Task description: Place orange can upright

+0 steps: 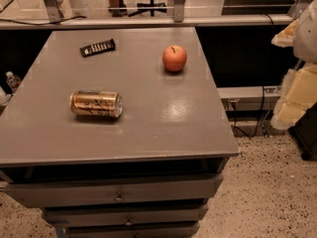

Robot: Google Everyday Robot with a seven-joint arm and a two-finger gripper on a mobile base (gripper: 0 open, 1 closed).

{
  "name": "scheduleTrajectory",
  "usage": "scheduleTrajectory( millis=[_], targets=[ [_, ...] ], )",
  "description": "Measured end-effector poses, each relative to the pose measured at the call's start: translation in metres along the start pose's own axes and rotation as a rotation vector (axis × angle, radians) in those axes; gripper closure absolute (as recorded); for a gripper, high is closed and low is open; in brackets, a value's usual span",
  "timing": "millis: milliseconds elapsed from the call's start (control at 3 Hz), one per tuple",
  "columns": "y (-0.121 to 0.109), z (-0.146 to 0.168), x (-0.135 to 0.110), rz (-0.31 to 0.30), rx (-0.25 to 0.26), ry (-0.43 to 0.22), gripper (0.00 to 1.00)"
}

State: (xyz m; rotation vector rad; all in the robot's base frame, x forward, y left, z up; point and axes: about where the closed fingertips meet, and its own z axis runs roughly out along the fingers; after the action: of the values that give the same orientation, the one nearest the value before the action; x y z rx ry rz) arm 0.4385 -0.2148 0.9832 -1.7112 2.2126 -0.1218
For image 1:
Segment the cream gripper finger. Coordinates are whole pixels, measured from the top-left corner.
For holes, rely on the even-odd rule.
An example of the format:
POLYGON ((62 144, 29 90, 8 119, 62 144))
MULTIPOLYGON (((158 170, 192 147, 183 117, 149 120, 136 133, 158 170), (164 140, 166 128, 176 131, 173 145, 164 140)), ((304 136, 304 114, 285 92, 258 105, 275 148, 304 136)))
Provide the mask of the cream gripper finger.
POLYGON ((300 70, 290 69, 282 81, 270 125, 277 130, 287 130, 316 103, 317 64, 307 63, 300 70))
POLYGON ((285 29, 280 31, 272 38, 271 43, 281 48, 292 47, 297 23, 298 20, 294 20, 292 23, 290 23, 285 29))

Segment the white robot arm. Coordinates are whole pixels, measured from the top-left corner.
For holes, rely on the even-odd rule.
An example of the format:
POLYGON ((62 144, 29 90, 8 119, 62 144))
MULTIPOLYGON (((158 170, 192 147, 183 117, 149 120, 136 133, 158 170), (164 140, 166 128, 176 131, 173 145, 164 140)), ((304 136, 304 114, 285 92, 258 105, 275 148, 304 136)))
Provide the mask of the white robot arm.
POLYGON ((305 62, 303 68, 290 69, 284 76, 270 120, 273 128, 287 130, 317 103, 317 0, 275 35, 271 43, 282 48, 293 47, 293 54, 305 62))

